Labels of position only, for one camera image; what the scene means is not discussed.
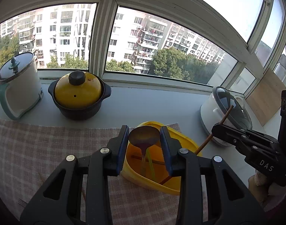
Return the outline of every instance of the wooden board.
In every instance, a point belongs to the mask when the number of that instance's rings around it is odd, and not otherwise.
[[[286,90],[283,82],[268,69],[260,83],[246,99],[261,125],[264,126],[281,106],[281,92]]]

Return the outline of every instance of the green foliage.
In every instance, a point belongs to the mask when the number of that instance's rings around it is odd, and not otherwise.
[[[111,59],[109,62],[106,63],[105,70],[134,73],[134,69],[129,62],[117,62],[114,59]]]
[[[148,74],[207,84],[218,64],[206,63],[175,48],[161,49],[153,57]]]
[[[66,55],[65,64],[62,64],[62,68],[77,68],[77,69],[88,69],[89,64],[82,58],[75,58],[73,55]]]
[[[0,68],[13,56],[19,54],[19,37],[12,39],[9,36],[0,37]]]
[[[50,63],[46,64],[47,68],[59,68],[59,64],[57,63],[57,57],[50,56]]]

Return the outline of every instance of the white electric kettle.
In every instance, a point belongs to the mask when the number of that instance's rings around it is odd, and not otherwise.
[[[1,67],[0,104],[10,119],[19,119],[33,108],[42,96],[33,53],[21,53]]]

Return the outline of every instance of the sky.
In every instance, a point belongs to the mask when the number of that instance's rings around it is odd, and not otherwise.
[[[203,0],[219,12],[247,42],[257,21],[263,0]],[[278,0],[274,0],[271,16],[262,41],[269,47],[277,38],[281,26],[282,11]]]

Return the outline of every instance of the triangular cutout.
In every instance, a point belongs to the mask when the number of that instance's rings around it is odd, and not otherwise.
[[[53,200],[59,200],[61,190],[65,178],[66,170],[63,169],[59,172],[58,176],[53,180],[49,187],[43,192],[44,197]]]
[[[229,173],[226,170],[222,171],[226,190],[227,190],[227,196],[229,200],[237,200],[244,197],[244,193],[242,190],[237,186],[236,182],[232,179],[232,177],[229,175]]]

